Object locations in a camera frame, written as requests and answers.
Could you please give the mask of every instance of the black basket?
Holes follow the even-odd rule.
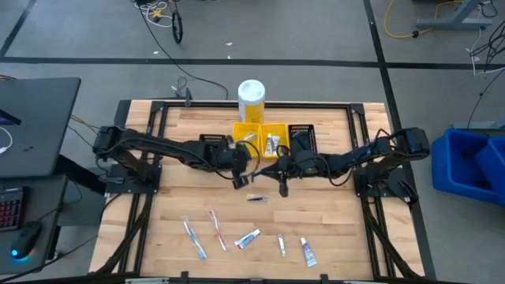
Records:
[[[223,134],[200,134],[200,141],[211,143],[211,144],[219,144],[221,140],[226,139],[226,135]]]
[[[288,125],[291,155],[309,150],[317,153],[316,131],[314,125]]]

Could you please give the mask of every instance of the black desk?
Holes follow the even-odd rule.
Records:
[[[28,186],[24,193],[28,202],[24,212],[23,223],[36,221],[42,215],[60,206],[67,186],[68,178],[63,175],[52,177],[22,178],[10,181],[0,181],[1,187],[14,188]],[[58,213],[52,212],[40,220],[42,231],[37,239],[33,252],[26,259],[15,260],[10,255],[12,240],[19,230],[0,233],[0,274],[17,274],[44,264],[47,253],[56,230]]]
[[[82,189],[105,193],[105,184],[95,174],[60,155],[79,86],[79,78],[0,80],[0,107],[21,120],[21,125],[6,126],[13,146],[0,156],[0,186],[31,187],[25,193],[23,223],[61,205],[69,179]],[[19,231],[0,232],[0,275],[43,264],[58,239],[57,221],[58,212],[41,220],[43,231],[33,256],[23,262],[9,253]]]

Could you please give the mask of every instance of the blue plastic crate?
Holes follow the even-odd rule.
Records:
[[[492,189],[505,204],[505,137],[489,139],[488,145],[475,156],[479,167],[484,171]]]
[[[500,204],[496,192],[475,159],[476,154],[487,145],[486,136],[448,129],[432,145],[433,187]]]

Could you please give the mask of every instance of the white container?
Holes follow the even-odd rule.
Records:
[[[238,86],[238,111],[240,120],[263,123],[265,87],[258,80],[246,80]]]

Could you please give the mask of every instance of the wooden table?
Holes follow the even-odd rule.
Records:
[[[126,126],[145,132],[151,103],[132,101]],[[380,128],[389,130],[384,104],[364,103],[364,107],[370,137]],[[235,108],[171,107],[165,137],[184,141],[198,140],[201,133],[231,134],[238,119]],[[314,124],[319,152],[343,153],[352,149],[342,110],[310,109],[310,104],[307,109],[267,108],[264,120]],[[165,158],[161,163],[163,175],[152,205],[141,275],[179,277],[182,271],[189,271],[190,277],[201,278],[318,279],[321,274],[328,274],[330,279],[372,279],[361,203],[352,178],[339,188],[324,178],[291,180],[290,196],[282,198],[279,184],[268,177],[258,177],[247,188],[236,191],[230,181],[216,174],[190,169],[175,159]],[[269,201],[249,204],[245,201],[248,193],[268,195]],[[101,267],[124,237],[131,198],[121,196],[103,215],[90,271]],[[404,260],[423,275],[409,208],[397,198],[383,198],[383,207],[391,242]],[[242,252],[234,247],[224,252],[208,216],[210,208],[217,214],[229,244],[254,229],[260,229],[260,235]],[[182,224],[183,216],[189,217],[207,260],[199,259]],[[285,258],[280,254],[278,234],[285,238]],[[312,247],[316,266],[306,267],[300,237],[305,237]],[[137,242],[133,243],[130,256],[135,254]],[[376,243],[385,275],[382,247],[377,240]]]

